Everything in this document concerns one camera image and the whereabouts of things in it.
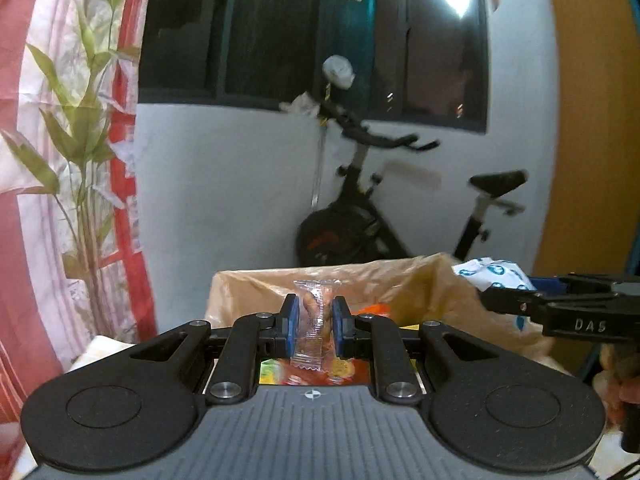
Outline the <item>person's right hand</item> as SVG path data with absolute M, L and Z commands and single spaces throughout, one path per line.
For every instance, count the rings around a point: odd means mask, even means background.
M 629 405 L 639 404 L 639 351 L 633 346 L 604 344 L 600 350 L 602 370 L 593 378 L 593 389 L 600 396 L 608 426 L 623 426 Z

